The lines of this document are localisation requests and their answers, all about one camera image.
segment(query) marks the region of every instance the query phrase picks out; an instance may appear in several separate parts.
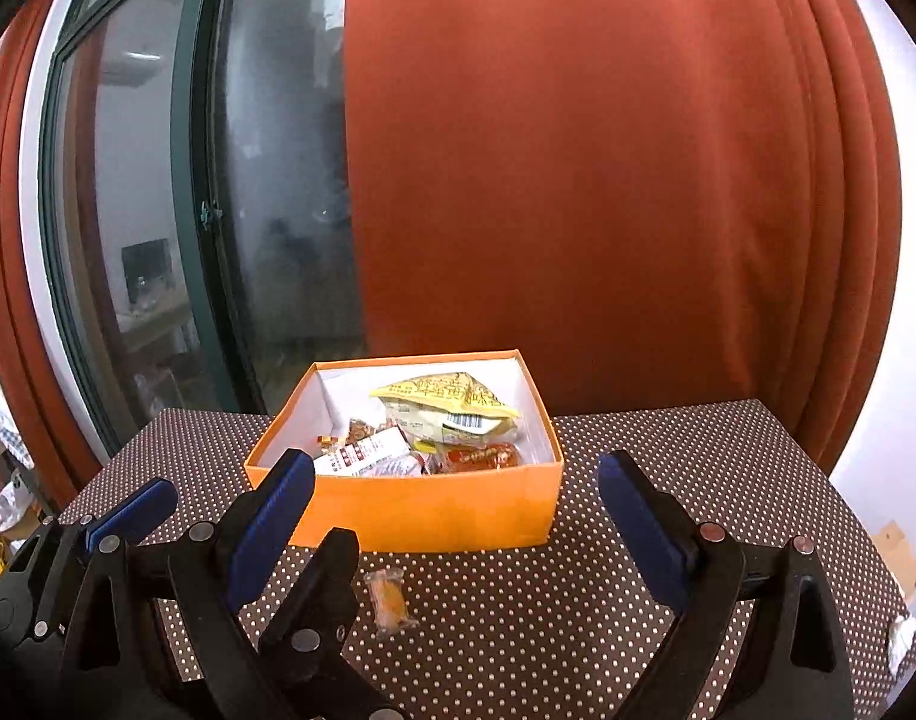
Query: table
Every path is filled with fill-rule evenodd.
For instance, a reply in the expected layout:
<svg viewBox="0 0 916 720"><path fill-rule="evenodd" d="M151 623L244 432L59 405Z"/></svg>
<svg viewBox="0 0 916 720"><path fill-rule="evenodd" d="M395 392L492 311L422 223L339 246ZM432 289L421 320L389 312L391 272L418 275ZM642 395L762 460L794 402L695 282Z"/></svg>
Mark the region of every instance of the table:
<svg viewBox="0 0 916 720"><path fill-rule="evenodd" d="M181 495L148 543L217 520L248 490L242 464L267 416L165 410L91 481L61 517L101 515L154 476ZM871 717L894 685L887 630L906 613L870 538L821 471L756 400L554 419L566 459L551 537L534 549L459 554L364 554L361 615L344 656L416 718L609 718L671 624L656 605L603 511L600 453L626 448L661 490L696 520L774 546L808 533L838 605L848 644L855 712ZM241 611L256 641L311 551L288 547L264 596ZM405 568L421 627L374 637L361 576ZM199 676L173 602L162 615L181 673ZM710 717L738 654L752 605L735 610L692 718Z"/></svg>

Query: orange snack package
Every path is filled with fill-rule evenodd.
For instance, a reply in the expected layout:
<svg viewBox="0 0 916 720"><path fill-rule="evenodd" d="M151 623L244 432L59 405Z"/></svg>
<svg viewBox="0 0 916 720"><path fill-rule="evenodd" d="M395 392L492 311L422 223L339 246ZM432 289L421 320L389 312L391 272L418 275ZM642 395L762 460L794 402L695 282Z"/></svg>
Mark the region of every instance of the orange snack package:
<svg viewBox="0 0 916 720"><path fill-rule="evenodd" d="M474 446L442 446L437 461L443 473L466 473L491 469L511 469L521 463L514 445L493 443L483 448Z"/></svg>
<svg viewBox="0 0 916 720"><path fill-rule="evenodd" d="M374 624L378 637L392 637L397 632L413 628L418 620L408 615L408 604L401 592L404 570L400 567L381 568L365 574L365 584L374 607Z"/></svg>

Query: cardboard piece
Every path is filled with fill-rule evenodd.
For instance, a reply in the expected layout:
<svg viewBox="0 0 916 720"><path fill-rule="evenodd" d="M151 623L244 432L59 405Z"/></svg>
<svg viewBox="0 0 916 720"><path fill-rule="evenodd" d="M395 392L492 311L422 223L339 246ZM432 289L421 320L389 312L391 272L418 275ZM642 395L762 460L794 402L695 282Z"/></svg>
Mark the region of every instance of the cardboard piece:
<svg viewBox="0 0 916 720"><path fill-rule="evenodd" d="M916 595L916 556L907 536L892 520L880 533L872 536L872 542L888 571L896 577L905 603L910 604Z"/></svg>
<svg viewBox="0 0 916 720"><path fill-rule="evenodd" d="M382 421L370 391L428 373L467 371L521 413L514 469L409 478L319 476L291 543L317 546L349 528L365 552L462 552L537 546L555 517L564 459L547 410L517 350L316 362L251 450L253 487L285 449L317 454L317 436L344 435L349 418Z"/></svg>

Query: red curtain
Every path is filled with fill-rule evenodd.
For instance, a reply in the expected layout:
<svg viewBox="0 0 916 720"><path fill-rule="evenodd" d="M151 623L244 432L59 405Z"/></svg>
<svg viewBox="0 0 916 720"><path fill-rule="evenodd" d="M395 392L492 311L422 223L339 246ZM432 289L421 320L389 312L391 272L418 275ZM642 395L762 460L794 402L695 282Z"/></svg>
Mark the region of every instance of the red curtain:
<svg viewBox="0 0 916 720"><path fill-rule="evenodd" d="M347 0L375 355L519 347L553 413L758 397L830 470L900 189L853 0Z"/></svg>
<svg viewBox="0 0 916 720"><path fill-rule="evenodd" d="M45 493L66 506L101 466L68 409L32 304L18 215L25 92L52 0L28 0L0 53L0 381Z"/></svg>

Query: screw head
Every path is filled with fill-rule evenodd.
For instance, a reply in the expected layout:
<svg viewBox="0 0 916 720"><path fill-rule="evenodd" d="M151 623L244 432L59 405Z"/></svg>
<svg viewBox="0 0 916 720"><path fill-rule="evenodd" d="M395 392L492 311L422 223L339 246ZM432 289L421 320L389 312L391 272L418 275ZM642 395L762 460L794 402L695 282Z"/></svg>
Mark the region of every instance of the screw head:
<svg viewBox="0 0 916 720"><path fill-rule="evenodd" d="M98 551L110 555L121 546L121 540L118 536L105 536L98 544Z"/></svg>
<svg viewBox="0 0 916 720"><path fill-rule="evenodd" d="M291 646L299 653L312 653L322 646L322 638L312 628L302 628L291 636Z"/></svg>
<svg viewBox="0 0 916 720"><path fill-rule="evenodd" d="M728 536L728 531L720 527L717 522L702 522L698 533L701 534L701 538L704 538L705 541L711 541L715 544L719 541L724 541L725 536Z"/></svg>
<svg viewBox="0 0 916 720"><path fill-rule="evenodd" d="M798 552L801 552L801 555L810 555L811 552L815 551L815 543L809 536L795 536L791 543L794 544Z"/></svg>
<svg viewBox="0 0 916 720"><path fill-rule="evenodd" d="M188 538L191 541L208 541L211 536L215 535L215 526L210 522L196 522L188 529Z"/></svg>

